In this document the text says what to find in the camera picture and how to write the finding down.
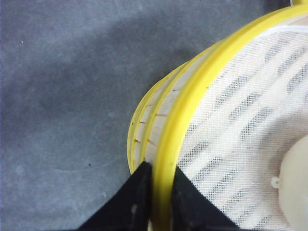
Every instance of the gray table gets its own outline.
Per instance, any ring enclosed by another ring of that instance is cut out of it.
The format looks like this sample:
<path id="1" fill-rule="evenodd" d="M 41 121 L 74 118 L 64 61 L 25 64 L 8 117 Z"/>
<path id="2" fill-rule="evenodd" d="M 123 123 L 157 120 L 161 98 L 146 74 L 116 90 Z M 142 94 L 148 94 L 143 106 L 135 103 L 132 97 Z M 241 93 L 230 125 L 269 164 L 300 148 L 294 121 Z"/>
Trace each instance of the gray table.
<path id="1" fill-rule="evenodd" d="M 72 229 L 129 176 L 129 121 L 181 63 L 289 0 L 2 0 L 1 230 Z"/>

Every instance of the white mesh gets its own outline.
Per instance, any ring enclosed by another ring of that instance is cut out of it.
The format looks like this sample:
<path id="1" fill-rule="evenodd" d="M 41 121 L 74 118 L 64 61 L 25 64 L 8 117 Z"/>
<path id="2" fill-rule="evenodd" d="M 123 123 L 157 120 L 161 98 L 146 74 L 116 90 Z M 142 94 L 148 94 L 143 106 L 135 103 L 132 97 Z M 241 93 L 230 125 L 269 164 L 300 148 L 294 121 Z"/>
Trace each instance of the white mesh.
<path id="1" fill-rule="evenodd" d="M 178 166 L 241 228 L 291 230 L 270 182 L 308 134 L 307 75 L 307 27 L 276 27 L 232 58 L 193 115 Z"/>

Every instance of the gray surface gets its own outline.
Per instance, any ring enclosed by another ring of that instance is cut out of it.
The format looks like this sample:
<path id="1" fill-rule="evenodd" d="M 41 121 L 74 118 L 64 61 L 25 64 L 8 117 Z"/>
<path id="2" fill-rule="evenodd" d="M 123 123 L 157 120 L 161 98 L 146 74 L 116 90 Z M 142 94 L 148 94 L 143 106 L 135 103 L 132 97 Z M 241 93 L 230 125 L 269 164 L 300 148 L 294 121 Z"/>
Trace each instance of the gray surface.
<path id="1" fill-rule="evenodd" d="M 1 230 L 76 228 L 129 176 L 144 93 L 287 0 L 2 0 Z"/>

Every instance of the white plastic knob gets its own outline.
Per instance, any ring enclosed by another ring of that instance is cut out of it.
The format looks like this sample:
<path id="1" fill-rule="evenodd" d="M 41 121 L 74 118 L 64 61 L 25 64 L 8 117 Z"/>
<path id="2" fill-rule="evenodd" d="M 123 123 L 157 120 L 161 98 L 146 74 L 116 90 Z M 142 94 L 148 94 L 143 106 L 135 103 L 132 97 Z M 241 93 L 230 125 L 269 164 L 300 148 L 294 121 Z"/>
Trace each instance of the white plastic knob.
<path id="1" fill-rule="evenodd" d="M 294 144 L 282 161 L 279 204 L 295 231 L 308 231 L 308 136 Z"/>

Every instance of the white mesh net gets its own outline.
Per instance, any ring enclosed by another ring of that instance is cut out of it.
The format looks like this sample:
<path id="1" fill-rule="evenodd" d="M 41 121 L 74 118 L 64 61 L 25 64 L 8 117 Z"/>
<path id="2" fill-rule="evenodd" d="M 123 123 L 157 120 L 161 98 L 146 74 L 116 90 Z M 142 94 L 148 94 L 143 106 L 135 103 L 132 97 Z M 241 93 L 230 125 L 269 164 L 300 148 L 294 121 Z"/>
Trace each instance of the white mesh net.
<path id="1" fill-rule="evenodd" d="M 245 46 L 202 98 L 178 166 L 241 228 L 291 230 L 271 186 L 308 134 L 308 31 L 279 26 Z"/>

